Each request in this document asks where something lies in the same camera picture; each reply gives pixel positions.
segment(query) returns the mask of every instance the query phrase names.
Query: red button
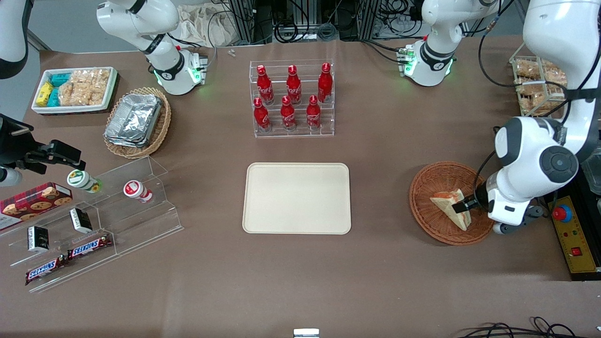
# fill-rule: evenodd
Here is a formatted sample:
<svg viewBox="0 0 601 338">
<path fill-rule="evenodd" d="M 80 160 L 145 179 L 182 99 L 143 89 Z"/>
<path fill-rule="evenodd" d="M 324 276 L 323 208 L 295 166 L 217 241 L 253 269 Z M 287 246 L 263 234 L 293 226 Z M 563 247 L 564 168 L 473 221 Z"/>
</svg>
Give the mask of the red button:
<svg viewBox="0 0 601 338">
<path fill-rule="evenodd" d="M 556 207 L 553 209 L 553 218 L 558 221 L 563 221 L 567 217 L 567 212 L 562 207 Z"/>
<path fill-rule="evenodd" d="M 572 248 L 572 256 L 582 256 L 580 247 Z"/>
</svg>

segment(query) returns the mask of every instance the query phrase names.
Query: coca-cola bottle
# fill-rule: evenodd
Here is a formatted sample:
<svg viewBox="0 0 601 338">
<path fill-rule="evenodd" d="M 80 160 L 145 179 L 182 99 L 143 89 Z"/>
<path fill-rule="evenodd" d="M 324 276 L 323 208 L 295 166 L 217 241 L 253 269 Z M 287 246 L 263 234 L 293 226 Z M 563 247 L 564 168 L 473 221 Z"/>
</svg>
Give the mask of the coca-cola bottle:
<svg viewBox="0 0 601 338">
<path fill-rule="evenodd" d="M 263 106 L 263 101 L 257 97 L 254 99 L 255 106 L 255 121 L 257 122 L 258 131 L 267 133 L 271 131 L 271 122 L 267 113 L 267 108 Z"/>
<path fill-rule="evenodd" d="M 332 84 L 334 83 L 334 79 L 332 79 L 330 70 L 332 70 L 332 66 L 329 63 L 322 64 L 322 73 L 317 80 L 317 88 L 319 89 L 317 98 L 319 102 L 332 102 Z"/>
<path fill-rule="evenodd" d="M 296 66 L 288 66 L 288 80 L 286 80 L 286 88 L 288 88 L 288 96 L 293 105 L 301 102 L 301 79 L 296 74 Z"/>
<path fill-rule="evenodd" d="M 307 125 L 309 130 L 317 131 L 322 125 L 321 121 L 322 110 L 317 105 L 317 96 L 311 95 L 309 97 L 309 106 L 307 107 Z"/>
<path fill-rule="evenodd" d="M 257 79 L 259 95 L 261 96 L 265 105 L 270 105 L 273 103 L 273 86 L 271 84 L 271 79 L 267 75 L 265 66 L 257 66 L 257 74 L 259 75 Z"/>
<path fill-rule="evenodd" d="M 284 129 L 291 132 L 296 129 L 296 119 L 294 118 L 294 107 L 291 104 L 291 100 L 287 95 L 282 97 L 282 108 L 280 113 L 282 114 L 282 122 L 284 123 Z"/>
</svg>

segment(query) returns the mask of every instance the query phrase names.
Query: cookie box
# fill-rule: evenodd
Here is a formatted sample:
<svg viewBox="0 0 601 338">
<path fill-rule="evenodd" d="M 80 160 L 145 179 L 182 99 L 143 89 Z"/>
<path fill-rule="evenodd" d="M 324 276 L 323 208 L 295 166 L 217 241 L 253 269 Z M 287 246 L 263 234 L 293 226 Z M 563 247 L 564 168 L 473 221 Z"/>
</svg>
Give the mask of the cookie box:
<svg viewBox="0 0 601 338">
<path fill-rule="evenodd" d="M 54 74 L 73 73 L 74 70 L 93 70 L 96 68 L 109 69 L 111 74 L 109 75 L 108 83 L 106 84 L 105 95 L 100 105 L 87 105 L 87 106 L 59 106 L 59 107 L 41 107 L 35 102 L 35 98 L 38 97 L 42 86 L 50 80 L 50 77 Z M 49 69 L 45 70 L 40 79 L 40 83 L 35 91 L 35 96 L 31 102 L 31 109 L 40 115 L 52 116 L 52 115 L 73 115 L 73 114 L 90 114 L 94 112 L 106 112 L 105 110 L 111 103 L 113 96 L 113 89 L 115 89 L 115 83 L 117 81 L 118 73 L 113 67 L 89 67 L 89 68 L 65 68 L 65 69 Z"/>
<path fill-rule="evenodd" d="M 71 190 L 48 182 L 0 202 L 0 230 L 30 220 L 73 200 Z"/>
</svg>

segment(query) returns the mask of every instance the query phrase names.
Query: round wicker basket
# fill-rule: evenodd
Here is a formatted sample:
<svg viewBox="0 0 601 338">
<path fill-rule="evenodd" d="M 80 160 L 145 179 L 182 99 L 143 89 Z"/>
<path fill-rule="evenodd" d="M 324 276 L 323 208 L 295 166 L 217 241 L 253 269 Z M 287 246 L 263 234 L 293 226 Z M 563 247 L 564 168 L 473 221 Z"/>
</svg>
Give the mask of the round wicker basket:
<svg viewBox="0 0 601 338">
<path fill-rule="evenodd" d="M 154 153 L 160 147 L 161 143 L 163 143 L 163 140 L 167 135 L 167 129 L 169 129 L 169 123 L 171 122 L 171 107 L 169 106 L 169 102 L 167 101 L 165 95 L 155 88 L 138 88 L 130 91 L 126 95 L 128 94 L 152 94 L 160 97 L 163 102 L 163 105 L 160 107 L 159 118 L 156 120 L 152 136 L 150 137 L 150 144 L 144 148 L 124 147 L 112 144 L 106 139 L 105 144 L 111 153 L 115 155 L 123 156 L 129 159 L 142 158 Z M 121 103 L 121 100 L 123 100 L 124 97 L 125 95 L 121 97 L 121 99 L 119 99 L 119 101 L 113 106 L 108 121 L 106 122 L 107 126 L 111 122 L 113 116 L 115 115 L 115 110 L 117 110 L 119 103 Z"/>
<path fill-rule="evenodd" d="M 409 204 L 417 223 L 435 239 L 450 245 L 470 245 L 482 241 L 492 230 L 493 221 L 481 208 L 470 210 L 472 224 L 461 230 L 432 201 L 435 193 L 454 191 L 472 194 L 476 172 L 457 162 L 436 162 L 415 175 L 409 189 Z M 478 184 L 484 182 L 480 176 Z"/>
</svg>

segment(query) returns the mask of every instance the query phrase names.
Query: table surface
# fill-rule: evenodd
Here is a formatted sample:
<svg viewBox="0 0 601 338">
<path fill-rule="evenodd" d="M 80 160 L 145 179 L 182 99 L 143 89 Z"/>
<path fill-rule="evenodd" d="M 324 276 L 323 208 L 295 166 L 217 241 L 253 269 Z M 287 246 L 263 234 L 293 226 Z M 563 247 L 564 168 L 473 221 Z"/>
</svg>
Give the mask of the table surface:
<svg viewBox="0 0 601 338">
<path fill-rule="evenodd" d="M 402 46 L 405 41 L 392 41 Z M 510 82 L 507 60 L 520 37 L 491 37 L 484 64 Z M 287 337 L 317 327 L 323 337 L 451 337 L 530 316 L 592 336 L 601 325 L 600 284 L 568 282 L 548 220 L 469 247 L 443 245 L 413 219 L 412 178 L 436 161 L 478 167 L 493 149 L 492 126 L 518 114 L 512 89 L 478 68 L 466 38 L 453 71 L 424 88 L 363 44 L 270 44 L 221 49 L 207 84 L 168 96 L 169 133 L 153 155 L 169 170 L 168 198 L 186 228 L 47 292 L 32 295 L 0 245 L 2 337 Z M 252 133 L 248 67 L 259 60 L 332 58 L 336 136 L 261 139 Z M 112 66 L 117 95 L 158 87 L 139 52 L 43 52 L 41 69 Z M 100 174 L 127 162 L 103 142 L 107 114 L 42 117 L 28 111 L 38 141 L 82 150 Z M 253 162 L 342 162 L 350 170 L 352 228 L 342 236 L 250 235 L 242 229 L 246 168 Z M 499 168 L 492 160 L 488 175 Z M 68 167 L 3 188 L 2 198 L 64 181 Z"/>
</svg>

